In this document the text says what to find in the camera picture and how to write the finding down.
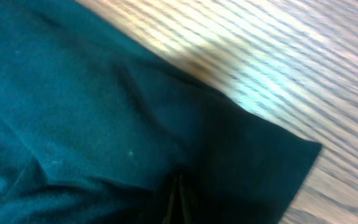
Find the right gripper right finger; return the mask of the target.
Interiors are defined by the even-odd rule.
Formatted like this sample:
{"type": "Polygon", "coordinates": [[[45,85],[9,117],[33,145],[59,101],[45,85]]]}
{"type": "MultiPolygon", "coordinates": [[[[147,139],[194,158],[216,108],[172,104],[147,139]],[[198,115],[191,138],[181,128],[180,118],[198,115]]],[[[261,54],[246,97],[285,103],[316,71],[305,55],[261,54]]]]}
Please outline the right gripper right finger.
{"type": "Polygon", "coordinates": [[[178,180],[181,211],[184,224],[198,224],[200,215],[200,206],[198,196],[188,183],[186,178],[181,175],[178,180]]]}

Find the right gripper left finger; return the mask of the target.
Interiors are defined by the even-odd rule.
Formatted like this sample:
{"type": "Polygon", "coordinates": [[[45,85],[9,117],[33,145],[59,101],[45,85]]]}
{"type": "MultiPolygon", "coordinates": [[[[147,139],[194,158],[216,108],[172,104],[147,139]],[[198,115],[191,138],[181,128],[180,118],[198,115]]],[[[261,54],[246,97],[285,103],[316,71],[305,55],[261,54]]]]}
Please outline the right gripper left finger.
{"type": "Polygon", "coordinates": [[[158,192],[158,217],[160,224],[175,223],[172,221],[174,215],[175,200],[177,194],[178,176],[167,177],[158,192]]]}

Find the dark navy t-shirt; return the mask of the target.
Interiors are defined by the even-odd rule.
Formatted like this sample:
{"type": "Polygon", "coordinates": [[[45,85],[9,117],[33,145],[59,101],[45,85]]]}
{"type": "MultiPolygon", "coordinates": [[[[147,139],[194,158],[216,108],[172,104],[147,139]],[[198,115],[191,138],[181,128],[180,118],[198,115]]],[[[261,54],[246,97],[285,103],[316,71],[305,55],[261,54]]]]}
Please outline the dark navy t-shirt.
{"type": "Polygon", "coordinates": [[[0,1],[0,223],[277,223],[321,145],[248,113],[74,1],[0,1]]]}

